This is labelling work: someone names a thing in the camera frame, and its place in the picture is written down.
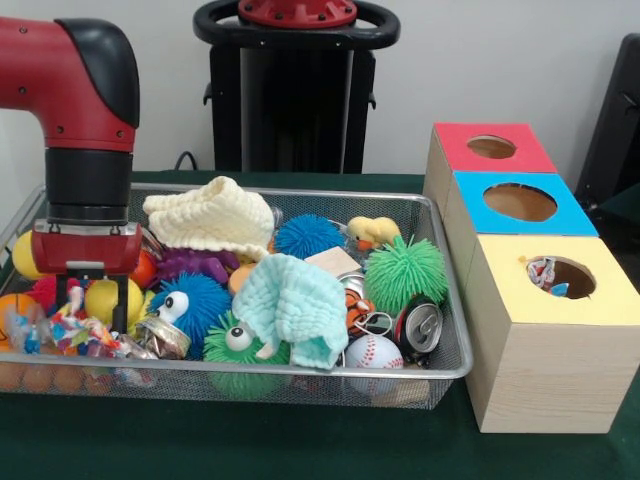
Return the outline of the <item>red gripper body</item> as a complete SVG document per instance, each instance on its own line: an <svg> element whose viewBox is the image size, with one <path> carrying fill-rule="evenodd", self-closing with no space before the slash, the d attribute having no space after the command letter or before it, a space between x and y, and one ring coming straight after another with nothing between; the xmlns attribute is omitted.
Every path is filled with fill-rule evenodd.
<svg viewBox="0 0 640 480"><path fill-rule="evenodd" d="M104 275L129 275L137 267L142 228L125 225L65 225L35 222L31 251L43 274L100 271Z"/></svg>

